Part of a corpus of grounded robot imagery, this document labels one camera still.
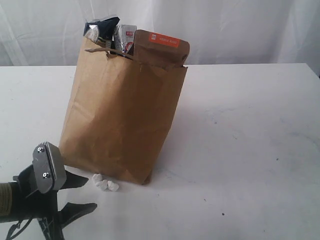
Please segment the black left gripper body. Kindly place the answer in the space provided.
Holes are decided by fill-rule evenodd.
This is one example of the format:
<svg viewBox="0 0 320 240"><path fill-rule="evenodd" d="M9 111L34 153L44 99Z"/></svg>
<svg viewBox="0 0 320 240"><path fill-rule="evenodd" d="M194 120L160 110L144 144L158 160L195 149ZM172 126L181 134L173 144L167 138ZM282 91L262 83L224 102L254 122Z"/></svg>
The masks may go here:
<svg viewBox="0 0 320 240"><path fill-rule="evenodd" d="M16 221L9 228L11 240L18 237L31 223L37 220L46 240L59 240L61 227L58 221L57 192L40 193L37 187L34 168L25 168L13 177L11 187L11 207L9 220Z"/></svg>

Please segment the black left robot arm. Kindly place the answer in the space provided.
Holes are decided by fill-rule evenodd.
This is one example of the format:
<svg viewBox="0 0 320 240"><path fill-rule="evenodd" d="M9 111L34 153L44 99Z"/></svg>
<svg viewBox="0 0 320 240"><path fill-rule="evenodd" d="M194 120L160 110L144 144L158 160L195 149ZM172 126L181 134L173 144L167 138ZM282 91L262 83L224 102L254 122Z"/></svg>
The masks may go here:
<svg viewBox="0 0 320 240"><path fill-rule="evenodd" d="M63 240L63 229L75 220L92 213L96 203L68 202L58 210L58 191L52 187L40 192L32 165L13 177L12 182L0 184L0 222L13 224L7 240L20 235L36 219L46 240Z"/></svg>

